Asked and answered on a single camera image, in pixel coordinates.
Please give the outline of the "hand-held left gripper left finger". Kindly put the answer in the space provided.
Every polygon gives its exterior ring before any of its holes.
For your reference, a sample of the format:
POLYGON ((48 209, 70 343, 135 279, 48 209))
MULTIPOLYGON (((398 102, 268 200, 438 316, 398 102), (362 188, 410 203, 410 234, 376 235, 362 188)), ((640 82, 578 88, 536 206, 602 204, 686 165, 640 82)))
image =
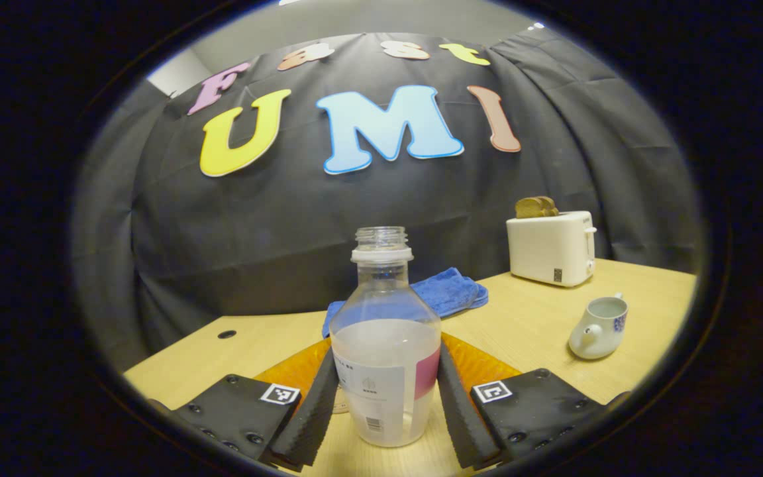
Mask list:
POLYGON ((326 437, 337 384, 323 339, 253 378, 225 375, 170 419, 245 458, 300 472, 326 437))

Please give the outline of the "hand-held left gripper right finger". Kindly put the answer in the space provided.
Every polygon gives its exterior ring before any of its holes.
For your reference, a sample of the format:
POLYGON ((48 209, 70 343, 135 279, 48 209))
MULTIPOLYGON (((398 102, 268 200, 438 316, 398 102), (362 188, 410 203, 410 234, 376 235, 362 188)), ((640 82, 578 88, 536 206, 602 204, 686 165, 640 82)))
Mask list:
POLYGON ((623 404, 603 404, 547 368, 522 372, 442 333, 437 384, 461 467, 528 462, 588 431, 623 404))

